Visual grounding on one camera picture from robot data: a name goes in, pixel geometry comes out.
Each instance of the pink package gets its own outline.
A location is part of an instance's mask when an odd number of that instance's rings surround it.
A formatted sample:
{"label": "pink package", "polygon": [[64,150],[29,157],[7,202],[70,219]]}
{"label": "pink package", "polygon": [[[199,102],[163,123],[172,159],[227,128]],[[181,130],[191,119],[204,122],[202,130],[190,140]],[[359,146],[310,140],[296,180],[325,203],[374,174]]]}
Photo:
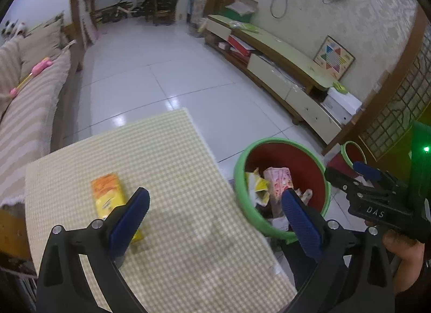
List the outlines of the pink package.
{"label": "pink package", "polygon": [[270,167],[263,172],[263,177],[269,182],[269,193],[277,201],[286,189],[293,188],[290,170],[287,167]]}

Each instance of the lattice screen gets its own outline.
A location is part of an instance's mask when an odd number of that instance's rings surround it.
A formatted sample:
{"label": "lattice screen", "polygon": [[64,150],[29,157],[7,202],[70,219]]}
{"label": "lattice screen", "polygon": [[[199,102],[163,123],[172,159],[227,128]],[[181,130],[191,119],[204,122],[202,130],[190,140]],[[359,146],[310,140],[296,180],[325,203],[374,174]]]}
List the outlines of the lattice screen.
{"label": "lattice screen", "polygon": [[376,160],[410,128],[431,98],[431,24],[428,23],[422,47],[396,94],[360,137]]}

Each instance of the yellow tissue pack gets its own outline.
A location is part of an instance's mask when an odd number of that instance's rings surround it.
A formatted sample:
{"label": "yellow tissue pack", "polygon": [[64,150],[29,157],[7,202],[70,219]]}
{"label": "yellow tissue pack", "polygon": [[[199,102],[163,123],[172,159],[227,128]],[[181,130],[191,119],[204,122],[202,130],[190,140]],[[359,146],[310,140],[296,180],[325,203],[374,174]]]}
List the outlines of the yellow tissue pack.
{"label": "yellow tissue pack", "polygon": [[[126,204],[120,180],[115,173],[109,173],[92,180],[91,189],[96,203],[96,211],[102,220],[105,220],[115,207]],[[142,234],[137,230],[131,243],[142,239]]]}

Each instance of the small trash can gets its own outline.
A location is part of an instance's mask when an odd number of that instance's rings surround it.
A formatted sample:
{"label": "small trash can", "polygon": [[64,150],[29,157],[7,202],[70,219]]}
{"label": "small trash can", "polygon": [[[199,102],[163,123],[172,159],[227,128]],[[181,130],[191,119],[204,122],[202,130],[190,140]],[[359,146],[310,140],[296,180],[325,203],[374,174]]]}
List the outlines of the small trash can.
{"label": "small trash can", "polygon": [[322,163],[303,145],[284,138],[265,138],[251,144],[241,154],[235,165],[235,192],[238,203],[247,220],[265,236],[286,240],[288,244],[297,239],[293,231],[272,227],[253,206],[248,194],[245,172],[259,168],[263,173],[269,167],[288,167],[294,188],[303,192],[313,190],[308,206],[324,216],[330,202],[330,184],[325,180]]}
{"label": "small trash can", "polygon": [[356,178],[359,176],[353,169],[353,163],[356,161],[367,163],[361,147],[354,141],[347,141],[341,146],[341,151],[329,161],[327,167],[333,167],[351,178]]}

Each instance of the pink toy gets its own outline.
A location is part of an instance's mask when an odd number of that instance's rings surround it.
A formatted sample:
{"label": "pink toy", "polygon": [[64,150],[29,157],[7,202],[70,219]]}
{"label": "pink toy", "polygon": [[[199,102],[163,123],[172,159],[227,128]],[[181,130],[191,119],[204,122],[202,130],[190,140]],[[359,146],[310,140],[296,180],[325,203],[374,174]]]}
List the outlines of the pink toy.
{"label": "pink toy", "polygon": [[44,69],[50,67],[52,64],[53,62],[47,57],[41,62],[37,63],[35,66],[33,66],[31,73],[20,84],[18,84],[17,87],[11,89],[11,91],[9,92],[10,96],[12,98],[15,98],[32,78],[39,75]]}

